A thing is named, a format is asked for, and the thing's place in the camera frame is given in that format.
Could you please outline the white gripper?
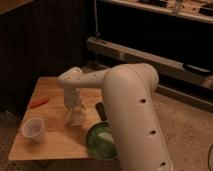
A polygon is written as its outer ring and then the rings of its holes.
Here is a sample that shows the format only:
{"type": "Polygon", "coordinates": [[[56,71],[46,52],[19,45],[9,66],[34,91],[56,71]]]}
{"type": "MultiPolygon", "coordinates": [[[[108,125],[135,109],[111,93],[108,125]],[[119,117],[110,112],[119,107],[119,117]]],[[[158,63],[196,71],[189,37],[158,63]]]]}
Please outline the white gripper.
{"type": "MultiPolygon", "coordinates": [[[[64,90],[64,104],[67,108],[65,115],[65,122],[67,125],[72,125],[73,107],[78,106],[81,103],[80,90],[79,89],[65,89],[64,90]]],[[[83,121],[85,117],[86,108],[84,105],[79,106],[78,118],[83,121]]]]}

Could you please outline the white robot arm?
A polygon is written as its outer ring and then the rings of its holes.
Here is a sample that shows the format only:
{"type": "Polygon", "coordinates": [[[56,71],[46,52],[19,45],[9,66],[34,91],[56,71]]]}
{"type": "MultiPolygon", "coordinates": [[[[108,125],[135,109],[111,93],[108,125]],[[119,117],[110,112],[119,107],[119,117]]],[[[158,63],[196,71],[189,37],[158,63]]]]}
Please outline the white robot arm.
{"type": "Polygon", "coordinates": [[[73,67],[58,77],[64,104],[80,104],[82,88],[99,88],[122,171],[174,171],[151,93],[159,84],[146,63],[85,73],[73,67]]]}

